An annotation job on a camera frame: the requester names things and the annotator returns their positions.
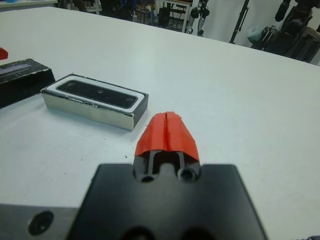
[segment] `black plastic part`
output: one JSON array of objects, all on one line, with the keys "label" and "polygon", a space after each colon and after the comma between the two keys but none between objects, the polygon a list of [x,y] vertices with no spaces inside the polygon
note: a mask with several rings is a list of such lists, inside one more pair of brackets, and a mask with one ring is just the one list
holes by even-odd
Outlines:
[{"label": "black plastic part", "polygon": [[0,66],[0,109],[39,94],[55,81],[50,68],[32,59]]},{"label": "black plastic part", "polygon": [[203,165],[197,181],[161,165],[149,182],[130,164],[102,164],[68,240],[266,240],[233,165]]}]

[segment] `screw hole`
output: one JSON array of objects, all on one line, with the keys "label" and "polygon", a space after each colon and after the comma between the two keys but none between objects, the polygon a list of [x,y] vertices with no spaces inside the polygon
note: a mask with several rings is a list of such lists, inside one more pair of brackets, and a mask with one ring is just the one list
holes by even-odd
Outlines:
[{"label": "screw hole", "polygon": [[134,227],[127,231],[122,240],[154,240],[154,236],[144,227]]},{"label": "screw hole", "polygon": [[154,178],[152,176],[144,176],[141,180],[141,182],[143,183],[150,183],[154,180]]},{"label": "screw hole", "polygon": [[178,171],[178,179],[184,182],[194,182],[196,174],[191,168],[183,168]]},{"label": "screw hole", "polygon": [[41,212],[33,217],[29,226],[28,232],[32,236],[43,234],[49,229],[54,221],[54,214],[50,211]]},{"label": "screw hole", "polygon": [[192,227],[183,234],[181,240],[214,240],[214,237],[200,227]]}]

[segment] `table surface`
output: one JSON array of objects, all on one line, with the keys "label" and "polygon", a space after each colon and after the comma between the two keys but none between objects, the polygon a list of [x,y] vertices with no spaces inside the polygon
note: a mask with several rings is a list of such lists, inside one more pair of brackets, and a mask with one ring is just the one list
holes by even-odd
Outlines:
[{"label": "table surface", "polygon": [[132,163],[151,117],[175,111],[202,164],[238,167],[270,239],[320,235],[318,66],[51,7],[3,12],[0,23],[1,64],[33,58],[56,79],[149,94],[134,131],[48,110],[40,95],[0,109],[0,203],[80,206],[97,166]]},{"label": "table surface", "polygon": [[1,8],[11,8],[17,6],[32,6],[32,5],[45,5],[45,4],[56,4],[57,0],[18,0],[16,2],[0,1]]}]

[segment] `red finger pad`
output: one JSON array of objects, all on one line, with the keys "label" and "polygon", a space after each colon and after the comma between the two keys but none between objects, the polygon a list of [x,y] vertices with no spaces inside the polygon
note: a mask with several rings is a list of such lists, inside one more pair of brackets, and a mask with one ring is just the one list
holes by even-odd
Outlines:
[{"label": "red finger pad", "polygon": [[199,161],[195,140],[181,117],[173,111],[153,116],[137,143],[134,155],[154,150],[183,152]]},{"label": "red finger pad", "polygon": [[8,52],[0,47],[0,60],[4,60],[8,58]]}]

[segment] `black box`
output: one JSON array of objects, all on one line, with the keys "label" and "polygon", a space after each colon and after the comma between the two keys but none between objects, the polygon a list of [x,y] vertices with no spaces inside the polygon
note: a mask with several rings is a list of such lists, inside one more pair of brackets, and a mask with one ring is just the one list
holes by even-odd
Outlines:
[{"label": "black box", "polygon": [[54,81],[49,67],[30,58],[0,65],[0,109],[39,94]]},{"label": "black box", "polygon": [[133,130],[148,107],[140,91],[70,74],[41,90],[48,108],[77,114],[96,122]]}]

